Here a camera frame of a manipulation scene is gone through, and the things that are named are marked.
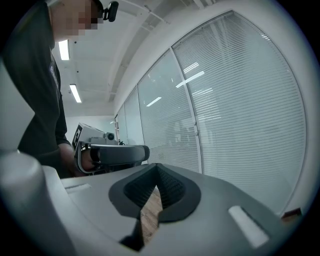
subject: floor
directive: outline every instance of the floor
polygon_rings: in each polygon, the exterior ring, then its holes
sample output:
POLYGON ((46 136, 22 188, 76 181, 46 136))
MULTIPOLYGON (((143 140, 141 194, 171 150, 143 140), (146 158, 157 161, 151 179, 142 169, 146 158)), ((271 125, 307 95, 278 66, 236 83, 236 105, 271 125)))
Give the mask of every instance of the floor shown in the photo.
POLYGON ((141 225, 143 241, 146 245, 158 228, 158 213, 162 211, 160 193, 154 189, 149 200, 141 210, 141 225))

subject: black t-shirt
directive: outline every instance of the black t-shirt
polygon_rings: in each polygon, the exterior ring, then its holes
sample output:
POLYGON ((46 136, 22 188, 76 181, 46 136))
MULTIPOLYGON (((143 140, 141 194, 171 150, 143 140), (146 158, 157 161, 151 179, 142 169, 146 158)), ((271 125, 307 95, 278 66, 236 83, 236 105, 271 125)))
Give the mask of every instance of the black t-shirt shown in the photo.
POLYGON ((61 80, 52 55, 55 47, 48 6, 34 6, 19 22, 3 50, 7 71, 35 115, 18 149, 54 167, 60 178, 69 177, 62 166, 58 145, 66 139, 61 80))

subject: wall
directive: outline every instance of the wall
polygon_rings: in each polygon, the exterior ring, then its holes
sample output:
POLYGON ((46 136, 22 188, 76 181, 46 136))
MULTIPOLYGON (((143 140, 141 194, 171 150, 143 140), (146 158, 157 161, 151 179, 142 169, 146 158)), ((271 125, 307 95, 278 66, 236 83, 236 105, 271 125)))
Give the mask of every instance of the wall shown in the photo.
POLYGON ((80 104, 76 103, 72 96, 71 101, 65 100, 63 98, 64 114, 66 117, 83 117, 83 116, 113 116, 114 106, 109 102, 82 102, 80 104))
POLYGON ((144 40, 132 58, 114 99, 118 112, 134 86, 155 61, 184 35, 204 22, 235 11, 265 32, 283 54, 301 92, 306 116, 306 149, 301 175, 285 211, 301 207, 305 212, 315 196, 320 178, 320 69, 306 38, 293 19, 276 2, 269 0, 224 0, 203 10, 191 5, 174 9, 144 40))
POLYGON ((114 120, 114 117, 109 115, 66 117, 65 122, 67 133, 65 134, 65 136, 67 140, 71 142, 74 138, 79 123, 84 123, 103 132, 114 133, 114 135, 116 135, 115 124, 110 123, 114 120))

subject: white machine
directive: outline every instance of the white machine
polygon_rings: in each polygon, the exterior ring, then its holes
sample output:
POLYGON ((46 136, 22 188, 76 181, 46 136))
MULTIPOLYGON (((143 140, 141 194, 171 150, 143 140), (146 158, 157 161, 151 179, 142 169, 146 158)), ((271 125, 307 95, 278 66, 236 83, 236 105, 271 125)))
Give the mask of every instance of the white machine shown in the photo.
POLYGON ((111 173, 141 165, 149 158, 150 151, 144 145, 121 145, 115 141, 113 133, 79 123, 73 140, 74 163, 80 172, 87 175, 111 173), (96 149, 99 152, 99 161, 94 162, 94 170, 86 171, 82 168, 82 150, 96 149))

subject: glass wall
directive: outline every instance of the glass wall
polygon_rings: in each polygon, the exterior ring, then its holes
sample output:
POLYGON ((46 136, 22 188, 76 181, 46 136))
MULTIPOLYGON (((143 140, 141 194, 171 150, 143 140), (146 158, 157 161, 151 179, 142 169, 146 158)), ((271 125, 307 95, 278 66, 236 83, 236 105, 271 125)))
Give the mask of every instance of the glass wall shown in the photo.
POLYGON ((149 163, 223 179, 283 210, 302 169, 306 120, 289 65, 254 24, 232 11, 203 24, 154 64, 137 92, 119 113, 135 124, 129 141, 149 146, 149 163))
POLYGON ((174 52, 198 122, 204 173, 275 212, 300 174, 305 118, 295 78, 272 41, 230 13, 178 42, 174 52))
POLYGON ((124 112, 128 145, 144 145, 136 87, 124 103, 124 112))
POLYGON ((170 51, 137 85, 148 163, 163 163, 199 172, 196 134, 186 91, 170 51))
POLYGON ((118 112, 117 119, 118 119, 118 140, 123 142, 125 145, 128 145, 125 108, 123 105, 118 112))

